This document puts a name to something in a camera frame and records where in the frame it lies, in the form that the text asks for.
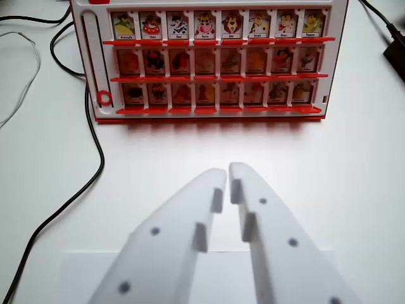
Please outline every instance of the white tabletop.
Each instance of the white tabletop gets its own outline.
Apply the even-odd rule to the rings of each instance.
[[[403,0],[373,3],[392,22],[404,16]],[[49,0],[0,0],[1,15],[57,19],[66,7]],[[28,35],[42,56],[23,106],[0,128],[2,300],[31,233],[99,165],[85,120],[84,82],[62,71],[49,53],[60,28],[18,20],[0,24],[0,33]],[[15,303],[56,303],[62,252],[119,250],[128,233],[177,189],[208,168],[234,161],[250,164],[266,179],[319,248],[337,250],[342,275],[365,303],[403,303],[405,85],[383,57],[385,48],[362,5],[351,1],[327,118],[320,122],[96,124],[104,172],[40,236]],[[73,29],[56,53],[68,67],[82,70]],[[34,70],[27,41],[0,38],[1,117]],[[225,201],[210,249],[247,249],[228,193]]]

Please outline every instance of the white cable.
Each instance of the white cable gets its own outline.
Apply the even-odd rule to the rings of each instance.
[[[34,76],[28,81],[27,85],[24,87],[23,91],[21,92],[20,97],[18,98],[17,104],[15,105],[13,111],[8,115],[7,118],[5,118],[4,120],[0,121],[0,128],[1,128],[3,125],[5,125],[5,124],[11,119],[11,117],[14,116],[14,114],[18,111],[18,109],[21,107],[21,105],[22,105],[22,103],[23,103],[23,100],[24,100],[24,98],[25,98],[25,95],[27,94],[28,89],[29,89],[30,86],[31,86],[31,83],[34,81],[34,79],[35,79],[36,76],[38,75],[39,68],[41,67],[41,58],[39,57],[38,49],[37,49],[37,47],[35,46],[35,42],[32,41],[31,39],[29,39],[26,35],[24,35],[24,34],[21,33],[21,32],[7,32],[7,33],[0,34],[0,37],[5,36],[5,35],[8,35],[8,34],[18,34],[18,35],[24,37],[26,40],[28,40],[29,43],[31,43],[32,47],[34,48],[35,55],[36,55],[36,57],[37,57],[37,70],[35,71]]]

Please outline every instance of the character card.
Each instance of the character card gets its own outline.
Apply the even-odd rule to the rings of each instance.
[[[168,11],[166,18],[169,39],[189,38],[189,19],[183,11]]]
[[[249,38],[268,38],[270,16],[264,9],[251,9],[249,12]]]
[[[190,55],[183,49],[170,49],[170,73],[173,75],[190,75]]]
[[[195,39],[215,39],[215,17],[211,11],[194,12]]]
[[[122,94],[124,96],[125,106],[143,106],[144,97],[142,88],[138,84],[122,84]]]
[[[240,73],[240,53],[237,49],[221,50],[221,73],[239,74]]]
[[[306,9],[304,25],[302,26],[302,37],[321,37],[325,15],[322,9]]]
[[[197,106],[215,105],[215,87],[210,83],[196,84]]]
[[[246,73],[264,74],[266,73],[267,53],[262,47],[250,47],[247,49]]]
[[[319,52],[317,47],[300,47],[298,53],[297,72],[316,72]]]
[[[117,49],[118,68],[122,75],[139,75],[139,59],[132,49]]]
[[[292,103],[311,103],[313,86],[310,81],[300,81],[294,84],[292,91]]]
[[[147,84],[149,106],[167,106],[166,87],[161,82]]]
[[[242,38],[243,17],[238,11],[222,11],[222,39]]]
[[[259,106],[263,104],[263,86],[259,82],[246,82],[243,93],[243,104],[246,106]]]
[[[134,19],[126,11],[114,11],[111,13],[114,38],[116,40],[135,39]]]
[[[196,75],[215,74],[215,54],[212,49],[196,49]]]
[[[187,84],[171,84],[173,105],[191,106],[191,89]]]
[[[154,11],[139,12],[142,39],[162,39],[161,19]]]
[[[144,65],[146,75],[164,75],[165,57],[159,49],[144,49]]]
[[[220,105],[237,106],[239,105],[239,87],[236,82],[221,83]]]
[[[286,105],[289,87],[286,82],[270,83],[267,105]]]
[[[275,47],[271,63],[272,73],[289,73],[291,71],[292,55],[289,47]]]
[[[297,16],[293,9],[279,9],[277,11],[276,38],[295,37]]]

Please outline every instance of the black cable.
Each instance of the black cable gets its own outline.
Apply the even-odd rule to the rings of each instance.
[[[374,6],[372,6],[367,0],[359,0],[359,1],[362,2],[369,9],[371,9],[377,16],[379,16],[382,19],[382,21],[385,22],[386,25],[390,24],[388,19],[386,19],[386,17],[379,10],[377,10]]]
[[[54,37],[54,39],[52,39],[53,41],[55,41],[59,35],[61,35],[63,33],[64,30],[66,30],[69,26],[65,26],[60,32],[58,32],[56,34],[56,36]],[[57,61],[58,65],[60,67],[63,67],[63,69],[74,75],[74,76],[80,76],[83,74],[74,72],[72,70],[70,70],[69,68],[65,67],[64,65],[62,65],[60,63],[60,61]],[[104,153],[103,153],[103,149],[101,148],[100,142],[97,138],[96,132],[94,130],[94,126],[90,117],[90,107],[91,107],[91,103],[89,101],[89,86],[86,84],[86,88],[85,88],[85,96],[84,96],[84,104],[85,104],[85,113],[86,113],[86,119],[87,119],[87,123],[89,125],[90,128],[90,132],[91,135],[93,137],[94,143],[96,144],[97,150],[99,152],[100,155],[100,166],[97,170],[97,172],[91,177],[91,179],[79,190],[77,191],[66,203],[64,203],[58,210],[56,210],[50,217],[48,217],[32,234],[30,240],[28,241],[27,247],[24,250],[24,254],[22,256],[22,259],[20,261],[20,264],[17,268],[16,274],[14,276],[13,282],[11,283],[9,290],[4,298],[3,304],[9,304],[10,300],[12,298],[12,296],[14,295],[18,283],[20,282],[21,276],[23,274],[23,270],[25,267],[25,264],[27,263],[28,260],[28,256],[31,252],[32,247],[35,244],[35,241],[38,237],[38,235],[41,233],[41,231],[50,223],[52,222],[59,214],[61,214],[66,208],[68,208],[70,206],[70,204],[72,204],[84,191],[86,191],[87,188],[90,187],[90,185],[101,175],[101,172],[104,169],[104,164],[105,164],[105,159],[104,159]]]
[[[392,38],[394,38],[394,40],[398,40],[401,41],[401,43],[404,43],[403,41],[404,37],[402,36],[401,32],[395,27],[394,24],[390,23],[388,19],[386,19],[386,17],[374,6],[372,6],[367,0],[359,0],[359,1],[363,3],[365,6],[367,6],[367,8],[372,10],[372,12],[374,12],[377,16],[379,16],[382,19],[382,21],[384,21],[384,23],[387,25],[387,29],[391,33],[391,36]]]
[[[48,24],[61,24],[68,18],[70,14],[70,6],[66,10],[66,13],[63,15],[62,18],[58,20],[46,20],[46,19],[40,19],[40,18],[34,18],[34,17],[28,17],[28,16],[3,16],[0,17],[0,21],[5,21],[5,20],[28,20],[28,21],[33,21],[33,22],[40,22],[40,23],[48,23]]]
[[[68,72],[70,75],[73,76],[77,76],[77,77],[85,77],[85,75],[83,73],[78,73],[75,72],[73,70],[70,70],[67,66],[63,65],[62,62],[59,61],[59,59],[57,59],[55,52],[54,52],[54,48],[55,48],[55,42],[56,40],[60,37],[60,35],[69,27],[71,27],[73,25],[73,21],[69,22],[68,24],[66,24],[56,35],[55,37],[52,38],[51,43],[49,45],[49,48],[51,50],[51,55],[53,57],[53,59],[55,60],[55,62],[62,68],[62,70]]]

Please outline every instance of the gripper jaw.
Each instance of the gripper jaw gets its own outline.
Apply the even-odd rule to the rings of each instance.
[[[284,202],[250,166],[232,163],[231,202],[251,247],[258,304],[358,304]]]
[[[90,304],[186,304],[197,255],[207,252],[227,174],[196,177],[131,233]]]

